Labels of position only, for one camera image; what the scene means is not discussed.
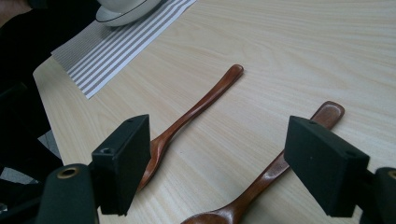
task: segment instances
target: white and gray striped cloth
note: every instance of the white and gray striped cloth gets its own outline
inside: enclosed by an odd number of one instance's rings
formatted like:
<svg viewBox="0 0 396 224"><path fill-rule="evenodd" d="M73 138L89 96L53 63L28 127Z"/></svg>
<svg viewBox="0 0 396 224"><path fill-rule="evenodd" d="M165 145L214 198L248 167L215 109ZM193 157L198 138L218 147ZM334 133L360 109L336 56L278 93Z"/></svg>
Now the white and gray striped cloth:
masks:
<svg viewBox="0 0 396 224"><path fill-rule="evenodd" d="M194 2L164 0L146 18L121 27L94 21L52 56L89 99Z"/></svg>

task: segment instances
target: brown wooden spoon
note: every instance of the brown wooden spoon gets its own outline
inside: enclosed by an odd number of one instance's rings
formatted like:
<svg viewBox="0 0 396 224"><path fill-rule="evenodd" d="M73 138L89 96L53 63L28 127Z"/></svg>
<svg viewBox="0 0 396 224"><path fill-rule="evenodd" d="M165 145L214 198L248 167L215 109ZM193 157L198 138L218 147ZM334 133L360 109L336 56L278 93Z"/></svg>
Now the brown wooden spoon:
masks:
<svg viewBox="0 0 396 224"><path fill-rule="evenodd" d="M331 129L343 117L345 109L336 103L324 103L311 118L315 122ZM233 202L211 212L190 217L181 224L236 224L249 205L270 186L278 177L289 169L282 151L271 164L254 180L254 182Z"/></svg>
<svg viewBox="0 0 396 224"><path fill-rule="evenodd" d="M226 92L238 78L242 76L243 71L244 68L241 65L234 64L221 78L221 80L212 88L212 90L210 90L195 106L193 106L186 114L184 114L162 134L151 140L151 159L148 162L148 166L146 167L146 171L143 174L137 191L145 187L153 177L160 165L161 160L163 159L163 155L165 154L170 141L177 131L188 121L196 118L198 115L204 112L204 110L215 103L220 98L220 96Z"/></svg>

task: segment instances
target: light wood table surface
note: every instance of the light wood table surface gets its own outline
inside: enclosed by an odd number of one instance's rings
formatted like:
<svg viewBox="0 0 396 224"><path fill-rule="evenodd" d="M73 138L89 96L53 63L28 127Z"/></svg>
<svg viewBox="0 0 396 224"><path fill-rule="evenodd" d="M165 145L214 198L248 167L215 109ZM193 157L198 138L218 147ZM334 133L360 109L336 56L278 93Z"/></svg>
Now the light wood table surface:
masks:
<svg viewBox="0 0 396 224"><path fill-rule="evenodd" d="M242 193L283 149L290 115L325 101L346 109L333 131L395 167L396 1L198 0L87 100L49 58L35 70L65 164L85 163L124 120L150 115L151 139L198 102L228 68L245 74L174 138L127 217L101 223L180 223ZM326 217L293 172L242 223L359 223Z"/></svg>

